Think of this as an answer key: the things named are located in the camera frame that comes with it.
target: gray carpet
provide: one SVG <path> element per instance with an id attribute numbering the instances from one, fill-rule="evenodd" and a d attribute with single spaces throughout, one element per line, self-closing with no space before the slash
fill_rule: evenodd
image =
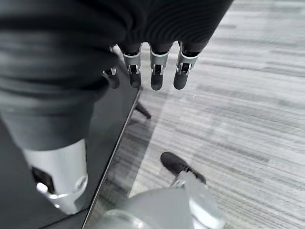
<path id="1" fill-rule="evenodd" d="M 169 150 L 206 176 L 227 229 L 304 228 L 304 22 L 303 0 L 235 1 L 181 91 L 178 44 L 158 92 L 144 44 L 140 101 L 153 117 L 134 112 L 92 217 L 169 186 Z"/>

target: black sleeve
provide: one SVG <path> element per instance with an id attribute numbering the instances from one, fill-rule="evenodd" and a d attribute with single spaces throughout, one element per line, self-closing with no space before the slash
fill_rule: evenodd
<path id="1" fill-rule="evenodd" d="M 21 148 L 84 138 L 108 47 L 208 42 L 232 0 L 0 0 L 0 112 Z"/>

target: striped carpet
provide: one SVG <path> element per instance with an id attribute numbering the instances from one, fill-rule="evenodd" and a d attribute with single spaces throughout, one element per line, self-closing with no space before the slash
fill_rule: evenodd
<path id="1" fill-rule="evenodd" d="M 169 186 L 159 158 L 172 151 L 206 176 L 227 229 L 304 228 L 304 22 L 302 0 L 235 1 L 181 91 L 178 44 L 158 92 L 144 44 L 140 101 L 153 117 L 134 112 L 92 217 Z"/>

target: black fingertip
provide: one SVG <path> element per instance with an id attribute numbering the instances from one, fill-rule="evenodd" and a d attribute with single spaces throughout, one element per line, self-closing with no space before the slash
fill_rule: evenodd
<path id="1" fill-rule="evenodd" d="M 120 79 L 117 74 L 108 76 L 109 86 L 116 89 L 120 86 Z"/>
<path id="2" fill-rule="evenodd" d="M 130 77 L 130 85 L 133 88 L 139 88 L 141 86 L 141 74 L 133 73 L 130 74 L 129 77 Z"/>
<path id="3" fill-rule="evenodd" d="M 177 90 L 181 90 L 185 87 L 187 82 L 187 75 L 184 72 L 181 72 L 181 74 L 179 75 L 176 72 L 175 78 L 173 80 L 173 85 Z"/>
<path id="4" fill-rule="evenodd" d="M 163 75 L 160 75 L 159 73 L 156 73 L 155 75 L 152 74 L 152 78 L 151 78 L 152 89 L 158 91 L 162 88 L 162 84 L 163 84 Z"/>

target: robotic hand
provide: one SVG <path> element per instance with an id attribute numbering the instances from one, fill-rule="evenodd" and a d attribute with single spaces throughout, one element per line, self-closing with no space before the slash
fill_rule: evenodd
<path id="1" fill-rule="evenodd" d="M 93 105 L 108 85 L 120 83 L 110 47 L 119 45 L 130 84 L 138 88 L 141 43 L 148 42 L 151 85 L 159 90 L 171 45 L 179 41 L 173 84 L 183 89 L 231 2 L 0 0 L 0 114 L 37 190 L 55 207 L 66 214 L 82 208 Z M 177 195 L 190 198 L 193 178 L 180 178 L 186 188 Z"/>
<path id="2" fill-rule="evenodd" d="M 169 188 L 147 191 L 104 213 L 94 229 L 222 229 L 204 177 L 178 156 L 165 152 L 164 166 L 176 175 Z"/>

